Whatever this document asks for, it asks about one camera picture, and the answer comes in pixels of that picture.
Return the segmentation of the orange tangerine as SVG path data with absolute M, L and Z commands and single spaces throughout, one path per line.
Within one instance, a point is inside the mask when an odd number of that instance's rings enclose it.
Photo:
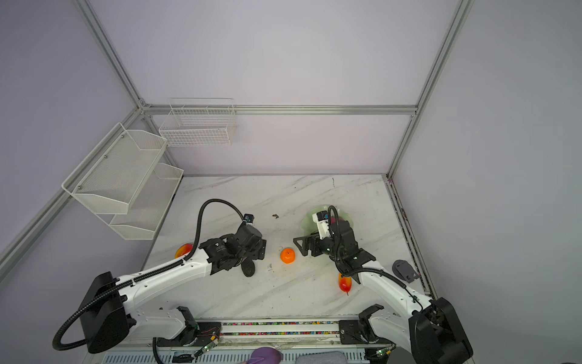
M 284 248 L 280 252 L 280 260 L 286 265 L 293 263 L 296 260 L 295 250 L 292 248 Z

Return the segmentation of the red yellow mango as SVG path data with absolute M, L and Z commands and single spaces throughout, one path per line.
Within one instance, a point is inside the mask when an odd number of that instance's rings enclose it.
M 352 286 L 353 280 L 351 277 L 342 275 L 341 273 L 338 274 L 338 287 L 342 292 L 344 292 L 346 295 L 349 295 Z
M 177 249 L 176 253 L 174 254 L 174 257 L 180 258 L 182 256 L 186 256 L 191 251 L 192 251 L 192 244 L 184 244 Z

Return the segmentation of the dark avocado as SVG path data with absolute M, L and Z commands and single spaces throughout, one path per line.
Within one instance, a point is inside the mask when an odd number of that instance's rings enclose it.
M 256 265 L 252 259 L 245 259 L 244 261 L 242 261 L 240 267 L 242 273 L 247 278 L 251 278 L 256 273 Z

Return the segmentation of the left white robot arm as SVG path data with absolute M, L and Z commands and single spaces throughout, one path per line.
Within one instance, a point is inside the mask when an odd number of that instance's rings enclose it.
M 213 238 L 188 254 L 145 271 L 113 278 L 98 276 L 83 299 L 83 305 L 115 288 L 102 302 L 83 313 L 80 321 L 89 353 L 106 352 L 127 338 L 157 338 L 163 347 L 204 345 L 221 326 L 199 327 L 183 304 L 174 304 L 153 314 L 144 306 L 156 297 L 195 279 L 205 278 L 238 266 L 248 268 L 265 257 L 266 241 L 252 224 L 242 222 L 233 234 Z

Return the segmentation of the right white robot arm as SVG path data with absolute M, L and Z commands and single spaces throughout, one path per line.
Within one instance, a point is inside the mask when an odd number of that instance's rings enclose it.
M 320 221 L 317 226 L 317 233 L 293 239 L 300 253 L 328 256 L 342 276 L 373 291 L 395 315 L 380 314 L 380 305 L 365 312 L 360 332 L 366 341 L 391 341 L 417 363 L 465 363 L 473 357 L 468 335 L 448 300 L 421 294 L 386 271 L 359 247 L 348 221 L 340 219 L 336 226 Z

